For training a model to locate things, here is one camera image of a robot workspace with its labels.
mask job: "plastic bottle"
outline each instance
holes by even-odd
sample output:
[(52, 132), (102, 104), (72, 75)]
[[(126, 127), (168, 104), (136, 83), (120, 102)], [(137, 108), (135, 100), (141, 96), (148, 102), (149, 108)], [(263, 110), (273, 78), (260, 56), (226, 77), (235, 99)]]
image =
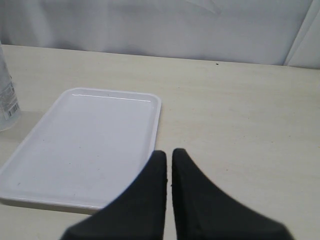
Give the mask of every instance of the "plastic bottle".
[(0, 42), (0, 131), (11, 128), (19, 119), (21, 110)]

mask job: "tabletop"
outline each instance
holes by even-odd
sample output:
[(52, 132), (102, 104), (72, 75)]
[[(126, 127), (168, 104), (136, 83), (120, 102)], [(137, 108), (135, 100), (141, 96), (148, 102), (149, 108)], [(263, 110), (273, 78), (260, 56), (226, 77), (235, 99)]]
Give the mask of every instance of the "tabletop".
[[(320, 70), (2, 46), (22, 117), (0, 132), (0, 166), (67, 89), (153, 93), (162, 99), (155, 148), (168, 156), (164, 239), (176, 239), (171, 154), (185, 148), (221, 189), (320, 236)], [(0, 239), (56, 240), (88, 215), (0, 204)]]

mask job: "white wall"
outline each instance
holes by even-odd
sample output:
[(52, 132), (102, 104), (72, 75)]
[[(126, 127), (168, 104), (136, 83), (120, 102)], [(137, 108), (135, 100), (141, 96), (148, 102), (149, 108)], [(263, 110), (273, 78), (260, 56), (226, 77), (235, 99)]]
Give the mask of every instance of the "white wall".
[(312, 0), (0, 0), (2, 43), (283, 65)]

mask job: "plastic tray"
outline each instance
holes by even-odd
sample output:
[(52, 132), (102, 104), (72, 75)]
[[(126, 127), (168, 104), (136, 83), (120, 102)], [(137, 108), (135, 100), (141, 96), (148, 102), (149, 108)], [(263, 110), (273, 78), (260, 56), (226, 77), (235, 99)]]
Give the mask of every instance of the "plastic tray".
[(135, 179), (155, 147), (161, 100), (64, 92), (0, 170), (0, 198), (97, 210)]

